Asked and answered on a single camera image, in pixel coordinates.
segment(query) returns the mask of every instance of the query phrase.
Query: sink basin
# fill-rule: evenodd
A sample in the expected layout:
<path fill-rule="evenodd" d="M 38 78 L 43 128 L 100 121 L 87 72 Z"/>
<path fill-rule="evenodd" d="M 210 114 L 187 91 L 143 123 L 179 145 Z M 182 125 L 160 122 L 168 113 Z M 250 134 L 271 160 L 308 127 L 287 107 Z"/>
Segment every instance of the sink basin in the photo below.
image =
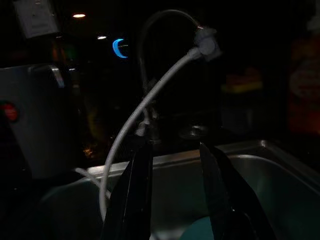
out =
<path fill-rule="evenodd" d="M 219 148 L 255 191 L 277 239 L 320 238 L 318 173 L 264 140 Z M 110 189 L 127 164 L 112 166 Z M 100 177 L 103 168 L 89 172 Z M 177 240 L 190 224 L 208 215 L 198 150 L 154 158 L 151 211 L 151 237 L 156 240 Z M 97 187 L 82 179 L 53 189 L 18 228 L 10 239 L 99 239 Z"/>

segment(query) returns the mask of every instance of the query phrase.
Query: blue light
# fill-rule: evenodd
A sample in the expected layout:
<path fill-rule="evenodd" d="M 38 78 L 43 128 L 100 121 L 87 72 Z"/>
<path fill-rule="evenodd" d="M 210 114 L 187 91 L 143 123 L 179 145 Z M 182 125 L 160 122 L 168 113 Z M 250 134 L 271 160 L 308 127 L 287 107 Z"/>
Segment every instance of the blue light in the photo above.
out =
<path fill-rule="evenodd" d="M 122 38 L 119 38 L 117 40 L 114 40 L 113 43 L 112 43 L 112 48 L 113 48 L 113 51 L 115 53 L 115 55 L 117 55 L 119 58 L 122 58 L 122 59 L 126 59 L 127 56 L 124 56 L 121 54 L 120 50 L 119 50 L 119 46 L 118 44 L 123 41 Z"/>

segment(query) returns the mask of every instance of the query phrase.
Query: sink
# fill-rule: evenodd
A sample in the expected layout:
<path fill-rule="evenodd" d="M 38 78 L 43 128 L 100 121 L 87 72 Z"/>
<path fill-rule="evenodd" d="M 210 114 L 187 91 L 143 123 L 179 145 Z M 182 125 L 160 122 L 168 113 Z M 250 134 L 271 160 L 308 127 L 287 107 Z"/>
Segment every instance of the sink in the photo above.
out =
<path fill-rule="evenodd" d="M 279 240 L 320 237 L 320 175 L 265 141 L 219 146 L 255 191 Z M 199 151 L 154 158 L 151 232 L 156 240 L 177 240 L 208 215 Z M 127 162 L 112 165 L 112 189 Z M 89 172 L 101 177 L 103 166 Z M 9 239 L 95 240 L 102 221 L 98 188 L 86 179 L 52 189 Z"/>

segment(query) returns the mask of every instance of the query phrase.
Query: teal object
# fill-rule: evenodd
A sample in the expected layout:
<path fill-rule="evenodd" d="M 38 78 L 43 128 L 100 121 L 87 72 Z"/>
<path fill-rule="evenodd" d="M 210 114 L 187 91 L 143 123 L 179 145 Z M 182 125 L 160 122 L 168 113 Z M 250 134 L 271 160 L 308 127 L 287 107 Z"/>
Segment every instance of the teal object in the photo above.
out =
<path fill-rule="evenodd" d="M 210 217 L 204 217 L 191 224 L 179 240 L 214 240 Z"/>

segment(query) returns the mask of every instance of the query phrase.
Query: white cord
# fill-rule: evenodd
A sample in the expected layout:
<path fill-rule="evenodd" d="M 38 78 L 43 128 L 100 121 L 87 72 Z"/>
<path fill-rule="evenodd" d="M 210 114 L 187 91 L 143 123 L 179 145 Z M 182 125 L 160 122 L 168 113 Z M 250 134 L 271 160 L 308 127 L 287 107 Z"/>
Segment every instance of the white cord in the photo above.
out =
<path fill-rule="evenodd" d="M 74 169 L 74 171 L 76 173 L 88 178 L 91 182 L 93 182 L 100 189 L 100 182 L 98 181 L 98 179 L 95 178 L 95 176 L 93 176 L 92 174 L 90 174 L 89 172 L 87 172 L 86 170 L 84 170 L 80 167 L 76 167 Z M 110 200 L 111 192 L 109 190 L 106 190 L 105 196 L 107 197 L 108 200 Z"/>
<path fill-rule="evenodd" d="M 143 112 L 145 107 L 150 104 L 150 102 L 157 96 L 159 91 L 166 85 L 166 83 L 173 77 L 173 75 L 181 69 L 184 65 L 188 62 L 191 62 L 194 59 L 200 58 L 201 53 L 198 48 L 192 48 L 185 56 L 183 56 L 179 61 L 177 61 L 170 69 L 167 71 L 163 77 L 157 82 L 157 84 L 149 91 L 149 93 L 145 96 L 142 102 L 138 105 L 138 107 L 134 110 L 128 120 L 125 122 L 123 127 L 121 128 L 120 132 L 116 136 L 113 145 L 106 157 L 103 176 L 101 179 L 101 185 L 99 190 L 99 205 L 100 205 L 100 213 L 101 217 L 104 220 L 106 213 L 107 213 L 107 206 L 106 206 L 106 194 L 105 190 L 107 189 L 108 184 L 108 175 L 117 153 L 118 148 L 120 147 L 124 137 L 127 135 L 128 131 L 130 130 L 131 126 L 135 123 L 137 118 Z"/>

